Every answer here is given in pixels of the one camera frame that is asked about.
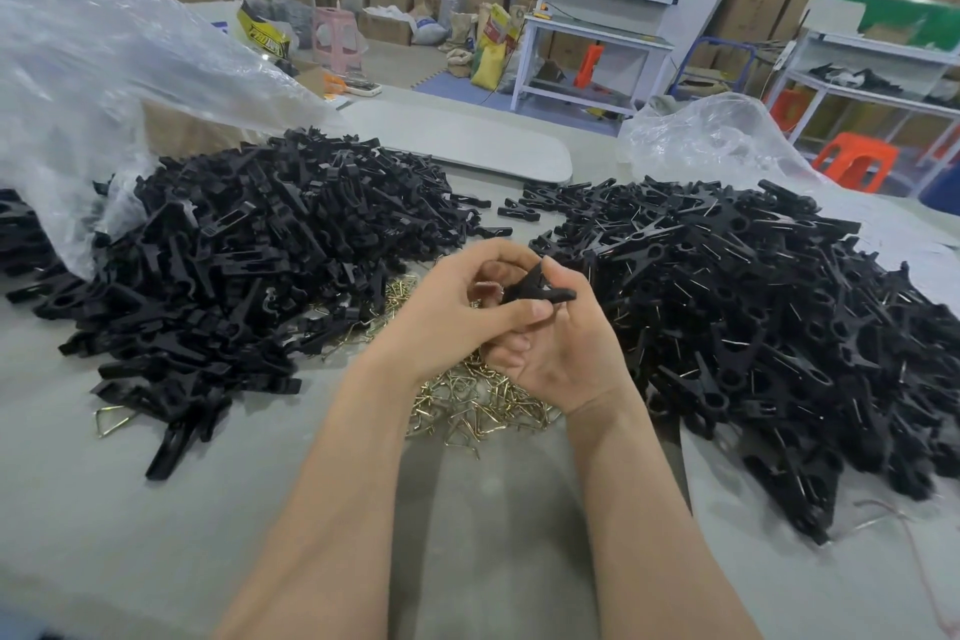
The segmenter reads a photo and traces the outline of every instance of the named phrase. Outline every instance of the person's right hand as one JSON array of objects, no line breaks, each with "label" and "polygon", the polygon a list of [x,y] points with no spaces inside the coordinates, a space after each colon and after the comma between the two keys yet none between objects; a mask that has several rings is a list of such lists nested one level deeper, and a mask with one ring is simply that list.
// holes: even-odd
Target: person's right hand
[{"label": "person's right hand", "polygon": [[[567,415],[587,403],[630,394],[634,385],[617,335],[587,277],[549,257],[543,259],[543,275],[577,298],[556,306],[552,318],[484,345],[486,363]],[[498,303],[498,296],[484,300],[484,306]]]}]

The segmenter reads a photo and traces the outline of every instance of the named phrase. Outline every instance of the workbench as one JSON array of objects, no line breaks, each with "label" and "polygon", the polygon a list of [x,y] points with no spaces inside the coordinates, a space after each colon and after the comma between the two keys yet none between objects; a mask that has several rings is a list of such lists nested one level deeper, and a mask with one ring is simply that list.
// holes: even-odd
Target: workbench
[{"label": "workbench", "polygon": [[[384,87],[382,97],[557,137],[570,150],[574,181],[630,176],[610,137],[404,89]],[[447,171],[455,192],[494,204],[521,192],[507,177]],[[560,222],[544,213],[524,223],[493,209],[483,219],[512,225],[522,242]],[[143,472],[162,425],[135,418],[97,439],[92,414],[101,403],[89,390],[99,362],[57,351],[72,325],[42,321],[2,299],[0,320],[0,604],[89,640],[208,636],[252,568],[359,348],[301,362],[299,395],[246,394],[212,442],[191,448],[168,481],[151,484]],[[895,521],[864,528],[837,549],[811,549],[735,461],[689,435],[683,444],[694,514],[768,640],[940,637],[930,630]],[[940,565],[933,582],[942,602],[954,598],[960,618],[951,574],[960,486],[945,490],[942,500],[905,503],[911,515],[939,517],[926,525],[923,546],[936,539],[928,552]],[[498,432],[481,444],[480,460],[446,448],[442,438],[407,442],[390,625],[390,636],[404,639],[598,637],[586,525],[562,423],[535,434]]]}]

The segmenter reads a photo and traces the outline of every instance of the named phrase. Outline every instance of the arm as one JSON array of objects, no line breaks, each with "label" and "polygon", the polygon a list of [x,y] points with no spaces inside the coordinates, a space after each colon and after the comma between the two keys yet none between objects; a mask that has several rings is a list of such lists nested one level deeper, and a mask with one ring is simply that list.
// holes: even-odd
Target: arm
[{"label": "arm", "polygon": [[419,385],[482,343],[553,314],[545,301],[471,308],[478,283],[510,283],[533,251],[487,240],[441,260],[343,376],[293,493],[216,637],[387,636],[394,503]]},{"label": "arm", "polygon": [[486,360],[566,414],[605,640],[761,638],[688,511],[589,282],[551,258],[543,273],[577,299],[496,338]]}]

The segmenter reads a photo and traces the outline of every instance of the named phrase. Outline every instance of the forearm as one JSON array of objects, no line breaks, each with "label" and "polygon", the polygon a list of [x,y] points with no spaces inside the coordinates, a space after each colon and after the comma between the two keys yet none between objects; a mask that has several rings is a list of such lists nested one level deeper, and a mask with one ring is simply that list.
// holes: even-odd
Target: forearm
[{"label": "forearm", "polygon": [[217,637],[386,637],[394,503],[415,388],[360,355]]},{"label": "forearm", "polygon": [[640,395],[567,419],[605,640],[760,638],[690,515]]}]

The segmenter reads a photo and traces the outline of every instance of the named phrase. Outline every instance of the fingernail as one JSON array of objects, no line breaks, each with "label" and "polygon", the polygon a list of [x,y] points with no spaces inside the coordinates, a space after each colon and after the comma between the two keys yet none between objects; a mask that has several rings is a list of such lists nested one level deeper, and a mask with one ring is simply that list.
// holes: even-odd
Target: fingernail
[{"label": "fingernail", "polygon": [[547,319],[553,314],[553,304],[546,299],[538,299],[534,301],[534,319],[536,321],[541,321],[542,319]]}]

